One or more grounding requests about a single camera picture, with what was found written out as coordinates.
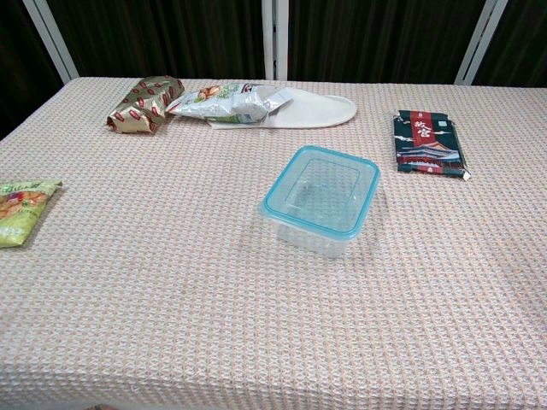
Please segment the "green snack bag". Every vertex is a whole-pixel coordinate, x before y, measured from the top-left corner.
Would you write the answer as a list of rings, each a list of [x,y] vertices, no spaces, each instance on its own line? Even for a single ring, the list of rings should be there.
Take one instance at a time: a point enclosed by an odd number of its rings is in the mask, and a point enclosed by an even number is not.
[[[61,180],[14,181],[0,184],[0,249],[22,246]]]

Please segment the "white silver nut snack bag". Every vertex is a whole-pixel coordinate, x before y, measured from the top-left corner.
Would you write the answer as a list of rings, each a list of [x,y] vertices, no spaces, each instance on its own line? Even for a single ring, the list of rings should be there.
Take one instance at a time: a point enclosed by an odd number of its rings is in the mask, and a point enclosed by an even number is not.
[[[257,124],[293,100],[286,88],[232,82],[185,93],[167,107],[173,115],[229,124]]]

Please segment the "gold red snack bag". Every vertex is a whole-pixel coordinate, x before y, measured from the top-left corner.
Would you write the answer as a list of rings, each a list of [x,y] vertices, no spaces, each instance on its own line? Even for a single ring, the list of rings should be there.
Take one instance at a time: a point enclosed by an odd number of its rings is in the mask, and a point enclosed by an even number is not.
[[[118,133],[153,133],[167,118],[168,105],[180,97],[185,87],[169,75],[140,79],[106,119]]]

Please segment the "white slipper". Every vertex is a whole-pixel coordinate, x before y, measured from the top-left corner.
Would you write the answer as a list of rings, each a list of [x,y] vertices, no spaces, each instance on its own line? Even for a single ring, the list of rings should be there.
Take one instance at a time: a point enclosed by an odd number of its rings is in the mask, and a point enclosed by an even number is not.
[[[356,115],[356,105],[350,99],[321,95],[286,87],[291,100],[270,113],[259,123],[235,124],[208,120],[216,130],[226,129],[315,129],[341,125]]]

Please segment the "dark blue palace print packet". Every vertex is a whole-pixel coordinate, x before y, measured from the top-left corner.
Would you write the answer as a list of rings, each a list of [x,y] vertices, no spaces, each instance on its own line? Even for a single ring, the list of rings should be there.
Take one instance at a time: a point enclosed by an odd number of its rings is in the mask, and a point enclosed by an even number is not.
[[[447,114],[398,110],[393,137],[399,172],[471,178],[455,124]]]

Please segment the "clear blue-rimmed plastic container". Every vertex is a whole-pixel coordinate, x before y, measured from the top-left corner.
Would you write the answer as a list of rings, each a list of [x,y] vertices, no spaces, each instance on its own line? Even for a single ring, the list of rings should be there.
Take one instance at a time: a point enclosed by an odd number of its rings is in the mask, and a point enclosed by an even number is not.
[[[380,180],[369,159],[307,145],[285,166],[262,200],[263,216],[335,241],[364,224]]]

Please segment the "white frame post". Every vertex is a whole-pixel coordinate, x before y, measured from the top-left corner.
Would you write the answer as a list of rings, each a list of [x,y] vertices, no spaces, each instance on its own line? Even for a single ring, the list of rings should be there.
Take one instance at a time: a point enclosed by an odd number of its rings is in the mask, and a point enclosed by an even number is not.
[[[509,0],[485,0],[456,74],[455,85],[472,85]]]
[[[32,23],[38,31],[62,83],[79,77],[78,69],[68,50],[55,17],[46,0],[22,0]]]
[[[265,78],[288,80],[289,0],[261,0]]]

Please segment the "pink waffle tablecloth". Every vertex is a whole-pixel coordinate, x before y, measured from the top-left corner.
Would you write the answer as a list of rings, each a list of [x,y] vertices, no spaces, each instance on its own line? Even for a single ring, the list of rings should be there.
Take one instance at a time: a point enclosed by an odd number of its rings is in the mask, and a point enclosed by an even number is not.
[[[547,88],[302,82],[316,130],[110,131],[129,78],[78,78],[0,141],[59,179],[0,249],[0,408],[547,410]],[[398,110],[447,114],[471,178],[397,170]],[[331,259],[258,213],[304,145],[374,161]]]

